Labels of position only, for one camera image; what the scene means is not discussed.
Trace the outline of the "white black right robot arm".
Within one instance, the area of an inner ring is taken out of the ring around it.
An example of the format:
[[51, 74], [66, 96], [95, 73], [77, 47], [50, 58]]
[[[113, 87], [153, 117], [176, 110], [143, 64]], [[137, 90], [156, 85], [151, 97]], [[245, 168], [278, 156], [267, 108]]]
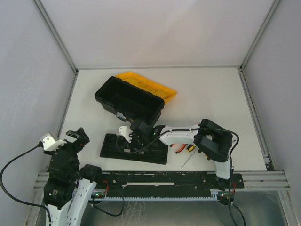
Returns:
[[204, 153], [207, 159], [214, 162], [216, 176], [225, 180], [230, 179], [232, 174], [231, 154], [236, 147], [232, 144], [233, 137], [239, 142], [239, 136], [235, 132], [226, 130], [209, 119], [188, 127], [158, 125], [150, 129], [148, 126], [142, 128], [132, 124], [131, 127], [126, 127], [123, 136], [129, 143], [138, 141], [134, 146], [137, 151], [143, 151], [157, 141], [164, 145], [195, 145], [199, 153]]

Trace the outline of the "black toolbox tray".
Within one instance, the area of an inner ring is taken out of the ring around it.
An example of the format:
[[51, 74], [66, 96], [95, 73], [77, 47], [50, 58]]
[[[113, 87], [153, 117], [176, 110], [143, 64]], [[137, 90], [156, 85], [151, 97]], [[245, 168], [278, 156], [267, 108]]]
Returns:
[[167, 164], [168, 146], [161, 141], [139, 142], [135, 139], [131, 144], [115, 134], [106, 134], [100, 157], [129, 161], [141, 161], [154, 164]]

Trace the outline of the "thin metal rod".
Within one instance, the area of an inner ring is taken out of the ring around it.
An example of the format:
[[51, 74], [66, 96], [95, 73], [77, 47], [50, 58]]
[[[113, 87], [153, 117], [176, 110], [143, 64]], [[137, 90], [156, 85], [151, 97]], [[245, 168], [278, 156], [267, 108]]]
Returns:
[[189, 158], [185, 161], [185, 163], [183, 164], [182, 167], [184, 167], [184, 166], [188, 163], [188, 161], [192, 158], [192, 156], [193, 156], [194, 153], [195, 153], [195, 151], [192, 152], [192, 154], [191, 154], [191, 155], [189, 156]]

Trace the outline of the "yellow black plastic toolbox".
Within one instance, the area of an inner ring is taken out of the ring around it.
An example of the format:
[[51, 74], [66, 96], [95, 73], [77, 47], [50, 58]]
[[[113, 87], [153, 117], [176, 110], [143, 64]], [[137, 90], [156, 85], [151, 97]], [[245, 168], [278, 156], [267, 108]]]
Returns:
[[154, 125], [177, 91], [135, 72], [111, 76], [95, 93], [95, 100], [123, 121]]

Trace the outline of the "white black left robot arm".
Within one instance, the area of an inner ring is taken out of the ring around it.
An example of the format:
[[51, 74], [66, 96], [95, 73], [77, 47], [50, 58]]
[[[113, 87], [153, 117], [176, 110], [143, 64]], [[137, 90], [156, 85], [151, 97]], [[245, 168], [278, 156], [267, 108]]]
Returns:
[[49, 177], [43, 188], [47, 226], [79, 226], [93, 190], [100, 182], [102, 169], [93, 165], [79, 167], [78, 153], [90, 139], [83, 128], [69, 130], [74, 138], [60, 140], [47, 133], [41, 138], [44, 153], [51, 156]]

